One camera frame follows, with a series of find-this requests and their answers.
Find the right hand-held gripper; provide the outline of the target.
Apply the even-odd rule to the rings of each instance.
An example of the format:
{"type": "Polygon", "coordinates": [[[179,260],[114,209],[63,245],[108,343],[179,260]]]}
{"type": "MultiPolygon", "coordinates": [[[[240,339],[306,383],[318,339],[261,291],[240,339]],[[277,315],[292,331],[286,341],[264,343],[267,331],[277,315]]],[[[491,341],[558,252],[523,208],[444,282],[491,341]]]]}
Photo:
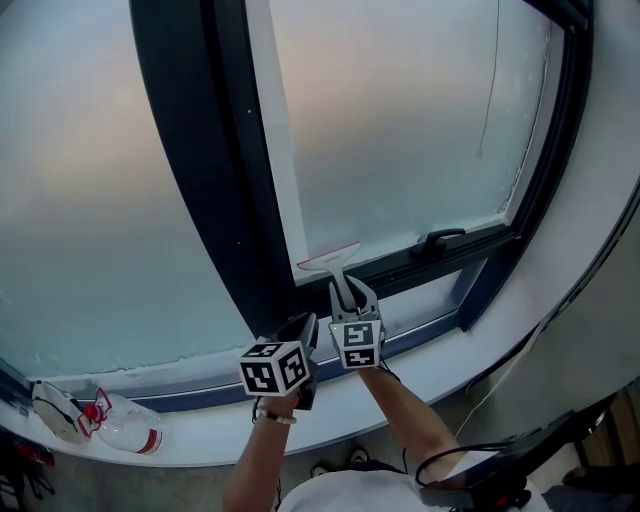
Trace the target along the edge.
{"type": "Polygon", "coordinates": [[[334,280],[329,282],[331,317],[329,332],[346,370],[375,368],[380,365],[381,347],[386,337],[378,299],[375,292],[361,280],[347,276],[350,290],[354,293],[358,313],[349,317],[343,308],[339,290],[334,280]]]}

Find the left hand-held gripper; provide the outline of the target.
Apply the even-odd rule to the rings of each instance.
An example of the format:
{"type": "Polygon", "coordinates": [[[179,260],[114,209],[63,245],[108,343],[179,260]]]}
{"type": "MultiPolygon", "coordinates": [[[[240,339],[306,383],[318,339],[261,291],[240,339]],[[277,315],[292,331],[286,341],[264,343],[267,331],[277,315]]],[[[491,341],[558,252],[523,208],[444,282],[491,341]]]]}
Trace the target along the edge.
{"type": "Polygon", "coordinates": [[[315,399],[318,366],[318,317],[303,313],[281,326],[272,340],[261,337],[239,358],[244,391],[253,397],[286,397],[297,393],[296,408],[310,411],[315,399]]]}

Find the white squeegee with red blade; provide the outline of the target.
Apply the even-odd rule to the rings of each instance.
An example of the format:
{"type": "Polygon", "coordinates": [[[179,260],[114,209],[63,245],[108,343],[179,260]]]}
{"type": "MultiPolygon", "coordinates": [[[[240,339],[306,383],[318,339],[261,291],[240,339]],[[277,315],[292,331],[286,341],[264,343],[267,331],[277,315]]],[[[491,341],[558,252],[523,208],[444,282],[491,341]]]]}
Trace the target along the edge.
{"type": "Polygon", "coordinates": [[[303,271],[326,271],[334,281],[342,305],[347,311],[355,311],[357,303],[349,287],[343,271],[344,264],[353,257],[360,248],[360,242],[356,241],[331,252],[316,256],[297,263],[297,267],[303,271]]]}

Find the frosted window glass pane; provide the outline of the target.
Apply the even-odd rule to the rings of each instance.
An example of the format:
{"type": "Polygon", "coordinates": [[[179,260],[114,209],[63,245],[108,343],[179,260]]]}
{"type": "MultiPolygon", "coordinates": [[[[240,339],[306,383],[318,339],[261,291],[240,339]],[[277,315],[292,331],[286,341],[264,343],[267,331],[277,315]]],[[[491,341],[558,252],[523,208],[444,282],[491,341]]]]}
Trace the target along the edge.
{"type": "Polygon", "coordinates": [[[512,221],[559,35],[517,0],[248,0],[290,267],[512,221]]]}

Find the person's left forearm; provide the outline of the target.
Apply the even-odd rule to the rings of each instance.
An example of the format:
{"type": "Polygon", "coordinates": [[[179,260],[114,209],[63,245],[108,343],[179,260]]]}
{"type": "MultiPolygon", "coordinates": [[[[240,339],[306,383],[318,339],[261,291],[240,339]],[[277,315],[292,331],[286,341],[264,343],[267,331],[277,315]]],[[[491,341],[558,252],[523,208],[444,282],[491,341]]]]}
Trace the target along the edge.
{"type": "Polygon", "coordinates": [[[271,512],[291,427],[276,419],[292,418],[297,402],[296,393],[263,400],[266,415],[257,415],[247,445],[229,475],[224,512],[271,512]]]}

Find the person's right forearm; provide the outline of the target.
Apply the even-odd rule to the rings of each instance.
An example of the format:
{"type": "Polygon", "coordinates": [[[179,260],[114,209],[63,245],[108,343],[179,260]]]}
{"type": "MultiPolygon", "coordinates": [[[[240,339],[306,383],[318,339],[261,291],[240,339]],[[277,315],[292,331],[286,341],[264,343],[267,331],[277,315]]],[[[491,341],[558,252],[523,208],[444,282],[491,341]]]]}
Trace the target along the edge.
{"type": "Polygon", "coordinates": [[[385,416],[396,440],[418,463],[458,448],[440,416],[389,373],[375,368],[357,371],[385,416]]]}

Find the clear low window pane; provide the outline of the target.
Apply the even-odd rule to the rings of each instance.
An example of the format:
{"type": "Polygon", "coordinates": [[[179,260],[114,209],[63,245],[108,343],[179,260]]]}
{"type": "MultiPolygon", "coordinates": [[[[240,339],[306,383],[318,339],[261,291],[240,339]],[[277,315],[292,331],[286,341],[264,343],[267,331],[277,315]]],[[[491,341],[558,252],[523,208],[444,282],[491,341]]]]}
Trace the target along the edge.
{"type": "Polygon", "coordinates": [[[379,300],[388,359],[427,343],[459,325],[458,309],[470,287],[466,270],[379,300]]]}

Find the person's black trousers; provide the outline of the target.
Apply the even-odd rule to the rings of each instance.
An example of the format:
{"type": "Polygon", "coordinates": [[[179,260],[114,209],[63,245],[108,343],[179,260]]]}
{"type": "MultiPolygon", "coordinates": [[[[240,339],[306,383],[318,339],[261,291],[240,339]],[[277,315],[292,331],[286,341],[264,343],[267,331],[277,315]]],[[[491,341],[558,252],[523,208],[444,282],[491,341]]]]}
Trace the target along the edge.
{"type": "Polygon", "coordinates": [[[360,472],[388,471],[403,474],[403,471],[379,460],[356,461],[348,466],[349,470],[360,472]]]}

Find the person's white shirt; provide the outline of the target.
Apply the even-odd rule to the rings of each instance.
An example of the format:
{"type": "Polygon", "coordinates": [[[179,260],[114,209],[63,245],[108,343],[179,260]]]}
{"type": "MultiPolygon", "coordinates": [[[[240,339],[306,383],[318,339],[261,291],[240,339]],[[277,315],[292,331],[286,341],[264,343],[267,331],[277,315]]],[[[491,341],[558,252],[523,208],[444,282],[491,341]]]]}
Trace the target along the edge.
{"type": "Polygon", "coordinates": [[[450,512],[427,506],[408,475],[340,471],[314,477],[290,491],[278,512],[450,512]]]}

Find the white chest freezer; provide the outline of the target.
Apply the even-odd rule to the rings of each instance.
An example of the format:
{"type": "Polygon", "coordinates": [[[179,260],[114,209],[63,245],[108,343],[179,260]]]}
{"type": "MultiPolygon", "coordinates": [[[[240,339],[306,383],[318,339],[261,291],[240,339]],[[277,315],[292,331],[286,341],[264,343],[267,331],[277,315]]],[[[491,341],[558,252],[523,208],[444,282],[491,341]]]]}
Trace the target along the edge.
{"type": "MultiPolygon", "coordinates": [[[[394,250],[347,276],[386,298],[466,270],[471,283],[456,329],[470,330],[506,284],[537,231],[565,172],[589,90],[594,0],[571,0],[585,31],[563,30],[546,62],[553,80],[538,109],[548,120],[533,161],[533,181],[512,221],[466,230],[435,259],[394,250]]],[[[296,283],[285,266],[283,213],[267,158],[266,107],[258,97],[249,48],[248,0],[129,0],[147,97],[171,172],[225,288],[255,335],[290,319],[330,314],[329,276],[296,283]]]]}

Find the large frosted fixed window pane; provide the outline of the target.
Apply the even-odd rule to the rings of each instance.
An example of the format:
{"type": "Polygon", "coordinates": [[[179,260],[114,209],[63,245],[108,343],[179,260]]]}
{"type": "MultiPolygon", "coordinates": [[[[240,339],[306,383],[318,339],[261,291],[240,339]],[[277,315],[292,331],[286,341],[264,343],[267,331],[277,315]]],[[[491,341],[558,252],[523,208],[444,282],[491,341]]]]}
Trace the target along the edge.
{"type": "Polygon", "coordinates": [[[58,377],[251,339],[162,148],[128,0],[11,0],[0,12],[0,358],[58,377]]]}

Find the dark roller blind tube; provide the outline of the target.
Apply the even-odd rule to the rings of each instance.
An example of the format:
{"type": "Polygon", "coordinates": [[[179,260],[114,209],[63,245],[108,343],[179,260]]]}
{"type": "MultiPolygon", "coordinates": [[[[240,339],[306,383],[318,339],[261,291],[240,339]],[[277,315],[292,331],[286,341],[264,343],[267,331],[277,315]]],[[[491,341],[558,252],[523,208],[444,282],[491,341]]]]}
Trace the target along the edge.
{"type": "Polygon", "coordinates": [[[571,0],[527,0],[527,2],[563,30],[580,32],[589,27],[586,15],[571,0]]]}

